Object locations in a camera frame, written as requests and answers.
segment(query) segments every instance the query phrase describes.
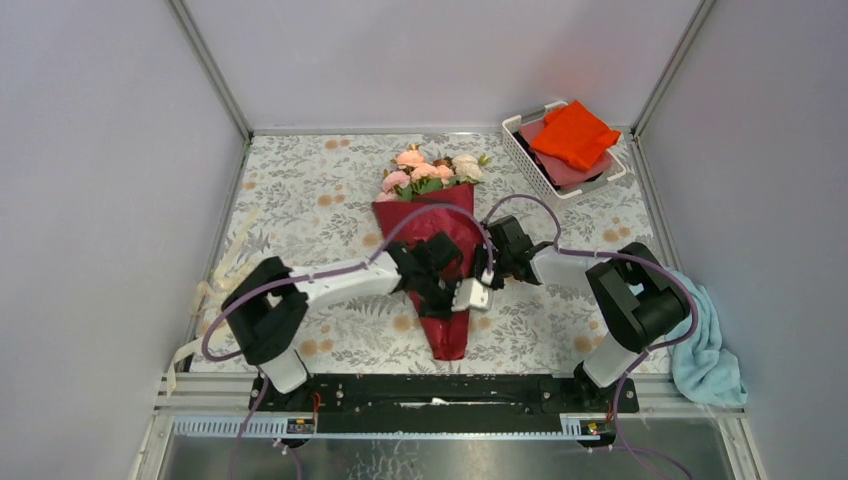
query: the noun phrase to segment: white wall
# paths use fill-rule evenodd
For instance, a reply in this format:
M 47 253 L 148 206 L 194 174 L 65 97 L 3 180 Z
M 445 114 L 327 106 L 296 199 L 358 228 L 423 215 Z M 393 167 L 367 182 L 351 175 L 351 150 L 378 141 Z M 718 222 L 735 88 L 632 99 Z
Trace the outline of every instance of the white wall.
M 0 477 L 126 478 L 240 140 L 164 1 L 0 7 Z
M 846 22 L 844 0 L 718 2 L 644 138 L 772 479 L 848 469 Z
M 257 129 L 495 126 L 578 98 L 638 116 L 698 0 L 190 0 Z

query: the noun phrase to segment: white plastic basket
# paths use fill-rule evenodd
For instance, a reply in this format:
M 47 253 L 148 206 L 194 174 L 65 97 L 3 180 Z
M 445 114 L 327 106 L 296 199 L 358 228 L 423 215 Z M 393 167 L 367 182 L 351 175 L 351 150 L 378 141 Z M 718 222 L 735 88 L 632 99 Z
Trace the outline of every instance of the white plastic basket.
M 535 122 L 550 113 L 552 110 L 565 105 L 567 105 L 566 102 L 562 101 L 549 103 L 545 105 L 544 110 L 539 110 L 528 115 L 516 115 L 504 120 L 502 124 L 504 148 L 518 165 L 518 168 L 524 173 L 524 176 L 527 178 L 527 181 L 530 182 L 530 185 L 533 186 L 533 189 L 536 190 L 542 200 L 547 202 L 549 205 L 554 205 L 565 200 L 578 199 L 589 192 L 594 192 L 601 187 L 609 185 L 627 173 L 627 168 L 624 167 L 624 164 L 621 163 L 618 156 L 612 153 L 612 149 L 608 149 L 604 152 L 604 155 L 612 157 L 612 166 L 602 173 L 596 180 L 581 183 L 579 186 L 570 190 L 556 190 L 554 186 L 548 182 L 548 179 L 545 178 L 545 175 L 540 170 L 541 167 L 537 165 L 529 155 L 527 155 L 527 152 L 521 148 L 518 140 L 516 140 L 512 134 L 517 132 L 522 125 Z

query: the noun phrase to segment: flower bouquet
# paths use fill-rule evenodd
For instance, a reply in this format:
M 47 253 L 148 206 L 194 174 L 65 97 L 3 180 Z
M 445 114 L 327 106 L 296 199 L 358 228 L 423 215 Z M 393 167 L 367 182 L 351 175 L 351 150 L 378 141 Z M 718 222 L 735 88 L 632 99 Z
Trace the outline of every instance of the flower bouquet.
M 443 157 L 430 163 L 419 150 L 410 145 L 407 151 L 393 160 L 392 171 L 383 171 L 382 191 L 374 202 L 374 214 L 383 235 L 416 210 L 433 203 L 449 203 L 474 213 L 474 185 L 483 180 L 480 168 L 488 156 L 470 154 Z M 483 242 L 473 222 L 449 210 L 427 212 L 408 223 L 395 241 L 415 245 L 445 232 L 462 251 L 459 273 L 468 276 L 474 249 Z M 419 308 L 421 299 L 415 293 L 409 297 Z M 460 360 L 465 356 L 468 341 L 468 311 L 454 313 L 449 320 L 421 317 L 421 326 L 436 360 Z

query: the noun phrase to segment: metal frame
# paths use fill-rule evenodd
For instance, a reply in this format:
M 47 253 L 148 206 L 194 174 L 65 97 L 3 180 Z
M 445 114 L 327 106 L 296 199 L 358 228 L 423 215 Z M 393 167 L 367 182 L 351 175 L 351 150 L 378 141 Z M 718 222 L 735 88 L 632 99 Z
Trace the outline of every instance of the metal frame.
M 232 120 L 236 130 L 238 130 L 245 141 L 250 141 L 250 124 L 244 117 L 235 97 L 233 97 L 233 92 L 227 86 L 227 82 L 224 81 L 224 76 L 212 58 L 209 47 L 206 46 L 206 42 L 203 40 L 203 36 L 200 34 L 200 30 L 197 28 L 197 24 L 194 22 L 194 18 L 192 18 L 191 12 L 188 10 L 185 2 L 183 0 L 166 0 L 165 3 L 171 9 L 171 13 L 173 13 L 180 30 L 185 34 L 186 41 L 188 41 L 195 58 L 197 58 L 197 63 L 200 64 L 200 67 L 206 74 L 206 78 L 212 84 L 212 89 L 215 90 L 215 93 L 221 100 L 221 104 L 224 110 L 227 111 L 227 115 Z
M 247 412 L 250 391 L 255 373 L 180 373 L 177 374 L 177 389 L 166 395 L 166 380 L 162 378 L 159 396 L 150 427 L 149 439 L 142 449 L 140 468 L 131 474 L 130 480 L 154 480 L 161 473 L 167 458 L 168 445 L 175 435 L 175 422 L 196 416 L 219 418 L 242 417 Z M 742 408 L 704 407 L 688 401 L 674 386 L 667 375 L 639 374 L 633 376 L 636 392 L 640 399 L 641 412 L 622 414 L 621 418 L 712 418 L 721 434 L 728 458 L 736 478 L 765 479 L 759 456 L 751 441 L 748 420 Z M 254 418 L 297 416 L 297 412 L 258 412 Z M 309 416 L 311 412 L 301 412 Z M 562 415 L 564 419 L 602 419 L 604 414 Z M 386 439 L 381 434 L 330 435 L 332 438 L 349 440 Z M 476 440 L 479 435 L 453 435 L 445 438 Z M 486 435 L 486 439 L 519 439 L 512 435 Z M 528 439 L 545 439 L 544 436 L 527 436 Z
M 227 237 L 227 230 L 230 222 L 233 219 L 233 209 L 235 208 L 236 198 L 238 197 L 239 187 L 244 179 L 244 166 L 247 164 L 247 157 L 250 155 L 250 140 L 245 140 L 242 144 L 241 160 L 239 160 L 238 168 L 236 168 L 233 177 L 230 179 L 229 188 L 227 188 L 227 198 L 224 200 L 224 210 L 221 212 L 221 219 L 218 221 L 218 228 L 215 229 L 215 242 L 212 244 L 212 249 L 209 253 L 209 258 L 206 260 L 206 266 L 203 270 L 202 278 L 207 282 L 212 279 L 212 271 L 215 269 L 218 260 L 221 258 L 224 250 L 224 240 Z M 194 340 L 197 333 L 197 321 L 194 316 L 189 317 L 186 333 L 183 336 L 183 344 Z
M 226 229 L 229 225 L 233 204 L 238 191 L 238 185 L 243 175 L 244 164 L 249 153 L 253 135 L 285 135 L 285 134 L 386 134 L 386 133 L 444 133 L 446 128 L 408 128 L 393 129 L 348 128 L 348 129 L 272 129 L 252 131 L 249 122 L 244 117 L 232 92 L 227 86 L 223 75 L 215 63 L 209 48 L 200 34 L 191 13 L 183 0 L 166 0 L 180 28 L 186 35 L 198 63 L 203 68 L 213 89 L 216 91 L 224 108 L 236 129 L 245 140 L 245 151 L 236 174 L 234 175 L 223 218 L 219 224 L 216 243 L 212 249 L 207 269 L 211 271 L 223 245 Z M 680 257 L 668 231 L 662 202 L 656 192 L 653 176 L 649 168 L 646 154 L 641 148 L 640 137 L 648 127 L 650 120 L 669 88 L 675 74 L 680 68 L 686 54 L 704 22 L 715 6 L 716 0 L 702 0 L 685 33 L 681 37 L 666 68 L 654 87 L 650 98 L 645 104 L 637 121 L 630 127 L 622 129 L 631 132 L 628 144 L 632 149 L 634 174 L 639 179 L 646 199 L 648 214 L 654 231 L 660 243 L 661 255 L 666 264 L 681 269 Z M 460 127 L 461 133 L 493 133 L 498 126 Z M 194 336 L 192 322 L 186 338 Z M 132 480 L 157 479 L 166 459 L 168 445 L 173 435 L 175 420 L 187 415 L 232 416 L 244 415 L 247 412 L 247 401 L 252 389 L 255 373 L 178 373 L 177 389 L 167 396 L 166 382 L 162 379 L 159 395 L 154 407 L 154 415 L 148 427 L 142 448 L 136 461 L 135 468 L 130 473 Z M 640 398 L 642 411 L 637 415 L 622 415 L 627 417 L 652 418 L 714 418 L 724 440 L 727 454 L 731 459 L 734 475 L 744 479 L 765 479 L 762 462 L 753 442 L 747 414 L 742 408 L 712 408 L 694 404 L 684 398 L 674 386 L 668 375 L 634 375 L 636 390 Z M 279 414 L 258 413 L 257 417 L 275 416 Z M 569 415 L 569 418 L 600 418 L 603 415 Z M 368 435 L 351 435 L 351 438 L 370 439 Z
M 645 129 L 648 127 L 651 117 L 657 109 L 657 105 L 659 105 L 662 101 L 666 90 L 668 90 L 669 85 L 671 85 L 671 81 L 677 74 L 677 70 L 680 69 L 680 65 L 683 63 L 683 59 L 686 58 L 686 54 L 689 53 L 689 49 L 692 48 L 695 38 L 698 36 L 698 33 L 701 31 L 701 28 L 707 21 L 710 13 L 713 11 L 716 1 L 717 0 L 701 0 L 698 7 L 695 9 L 695 14 L 692 15 L 692 19 L 689 20 L 689 25 L 686 26 L 686 30 L 684 30 L 683 36 L 680 38 L 677 47 L 674 49 L 674 53 L 672 53 L 665 70 L 660 76 L 657 84 L 654 86 L 654 90 L 651 92 L 651 95 L 648 97 L 648 102 L 645 104 L 645 107 L 642 109 L 642 112 L 633 124 L 633 135 L 637 139 L 645 133 Z

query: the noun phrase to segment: black mounting bar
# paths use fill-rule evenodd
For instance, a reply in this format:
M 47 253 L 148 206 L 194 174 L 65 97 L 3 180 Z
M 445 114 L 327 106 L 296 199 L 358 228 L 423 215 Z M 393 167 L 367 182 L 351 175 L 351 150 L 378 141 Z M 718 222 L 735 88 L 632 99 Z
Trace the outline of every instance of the black mounting bar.
M 638 412 L 633 381 L 624 388 L 619 412 Z M 607 413 L 613 396 L 586 403 L 573 378 L 551 375 L 316 374 L 267 392 L 258 411 L 312 412 L 320 395 L 317 433 L 557 433 L 561 413 Z

